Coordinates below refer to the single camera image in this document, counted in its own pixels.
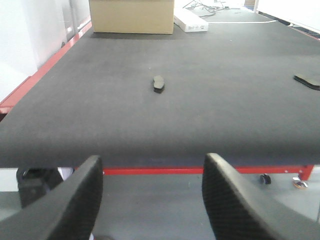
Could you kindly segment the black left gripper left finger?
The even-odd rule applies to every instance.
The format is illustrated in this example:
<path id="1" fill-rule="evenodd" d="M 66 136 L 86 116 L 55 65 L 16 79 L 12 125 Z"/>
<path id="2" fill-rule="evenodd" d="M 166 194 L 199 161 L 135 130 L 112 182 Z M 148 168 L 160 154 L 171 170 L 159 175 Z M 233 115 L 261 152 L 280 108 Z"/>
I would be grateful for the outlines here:
<path id="1" fill-rule="evenodd" d="M 1 220 L 2 240 L 89 240 L 103 195 L 103 166 L 90 156 L 65 181 Z"/>

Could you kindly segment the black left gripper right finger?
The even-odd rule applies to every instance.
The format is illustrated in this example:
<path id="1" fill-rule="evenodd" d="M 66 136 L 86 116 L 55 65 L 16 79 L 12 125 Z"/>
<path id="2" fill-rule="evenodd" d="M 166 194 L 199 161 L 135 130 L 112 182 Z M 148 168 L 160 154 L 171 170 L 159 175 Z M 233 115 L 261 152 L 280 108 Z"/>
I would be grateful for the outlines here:
<path id="1" fill-rule="evenodd" d="M 207 153 L 202 198 L 217 240 L 318 240 L 320 225 L 268 195 L 216 153 Z"/>

